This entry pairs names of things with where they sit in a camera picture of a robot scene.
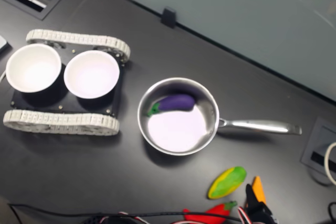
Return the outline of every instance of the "saucepan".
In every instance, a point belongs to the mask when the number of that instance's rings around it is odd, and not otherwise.
[[[190,111],[169,111],[148,116],[154,104],[173,94],[189,94],[196,104]],[[143,137],[151,146],[160,152],[175,156],[200,151],[211,142],[220,127],[302,134],[300,126],[284,122],[222,119],[211,93],[200,83],[187,78],[169,78],[150,87],[138,107],[138,124]]]

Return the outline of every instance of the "plastic toy vegetable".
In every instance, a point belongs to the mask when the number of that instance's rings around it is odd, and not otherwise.
[[[219,199],[236,190],[245,180],[246,171],[240,166],[232,167],[219,175],[211,185],[208,198]]]
[[[163,98],[159,102],[155,103],[148,112],[148,116],[157,114],[164,111],[172,110],[192,110],[195,105],[195,99],[188,94],[174,94],[166,98]]]
[[[230,215],[230,211],[233,207],[237,205],[236,201],[230,201],[224,204],[217,205],[210,210],[208,210],[206,213],[208,214],[216,214],[216,215]],[[188,209],[183,209],[183,212],[190,212]],[[185,220],[193,220],[193,221],[199,221],[206,224],[222,224],[223,221],[225,221],[225,218],[221,217],[214,217],[214,216],[202,216],[202,215],[185,215]]]

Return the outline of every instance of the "wire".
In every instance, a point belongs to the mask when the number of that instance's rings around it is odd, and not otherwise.
[[[332,143],[331,145],[329,145],[326,153],[325,153],[325,156],[324,156],[324,169],[326,171],[326,174],[327,174],[327,177],[330,179],[330,181],[336,185],[336,180],[331,176],[331,173],[330,173],[330,170],[329,170],[329,156],[330,156],[330,153],[332,151],[332,149],[336,147],[336,142],[335,143]]]
[[[0,76],[0,82],[2,82],[2,80],[5,78],[6,76],[6,71],[4,71],[1,76]]]
[[[172,224],[205,224],[205,223],[199,222],[199,221],[193,221],[193,220],[181,220],[181,221],[174,222]]]
[[[122,215],[129,215],[127,212],[118,212],[119,214],[122,214]],[[135,220],[138,220],[144,224],[150,224],[148,221],[142,219],[141,217],[137,216],[137,217],[134,217]]]
[[[15,215],[15,217],[16,217],[17,221],[19,222],[19,224],[22,224],[22,221],[21,221],[19,215],[17,214],[17,212],[15,211],[15,209],[12,206],[10,206],[10,205],[9,205],[9,208],[12,210],[12,212]]]
[[[335,220],[335,218],[334,218],[334,215],[332,215],[332,212],[331,212],[331,207],[332,207],[333,205],[336,205],[336,202],[331,202],[331,203],[329,203],[329,205],[328,205],[328,214],[329,214],[329,216],[330,216],[330,219],[331,219],[332,224],[335,224],[335,223],[336,223],[336,220]]]
[[[242,223],[245,223],[244,219],[247,221],[248,224],[252,224],[252,221],[250,220],[250,218],[247,216],[247,214],[245,213],[245,211],[243,210],[242,207],[238,207],[238,215],[240,218],[240,221]]]
[[[43,210],[37,207],[33,207],[26,204],[8,204],[11,207],[24,207],[28,208],[37,212],[42,212],[47,215],[53,215],[53,216],[60,216],[60,217],[93,217],[93,216],[107,216],[107,217],[125,217],[123,214],[107,214],[102,212],[96,212],[96,213],[82,213],[82,214],[61,214],[58,212],[52,212]],[[228,220],[238,221],[240,222],[240,219],[226,216],[226,215],[216,215],[216,214],[210,214],[207,212],[155,212],[155,213],[149,213],[149,214],[129,214],[128,217],[153,217],[153,216],[174,216],[174,215],[202,215],[202,216],[214,216],[214,217],[221,217]]]

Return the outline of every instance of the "toy pepper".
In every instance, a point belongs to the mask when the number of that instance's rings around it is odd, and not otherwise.
[[[236,201],[230,201],[224,204],[217,205],[209,209],[206,213],[216,215],[230,215],[230,211],[237,205]],[[183,209],[183,212],[190,212],[188,209]],[[221,224],[225,221],[225,218],[214,216],[202,216],[202,215],[185,215],[185,220],[199,221],[205,224]]]

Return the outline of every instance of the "black table surface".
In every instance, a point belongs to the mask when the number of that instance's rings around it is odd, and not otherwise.
[[[336,123],[335,106],[184,30],[165,27],[126,0],[62,0],[43,21],[0,1],[0,34],[13,46],[0,56],[1,72],[35,28],[118,37],[130,45],[131,61],[117,136],[31,134],[0,125],[0,194],[11,202],[67,213],[205,211],[229,200],[243,204],[246,183],[259,175],[267,205],[281,223],[328,220],[336,188],[317,184],[300,159],[317,117]],[[160,154],[141,136],[136,110],[147,88],[169,77],[206,86],[223,118],[280,120],[301,125],[303,134],[222,131],[197,154]],[[3,81],[0,114],[10,109],[12,95]],[[244,184],[226,198],[206,199],[214,178],[233,166],[247,170]],[[34,216],[45,223],[79,221]]]

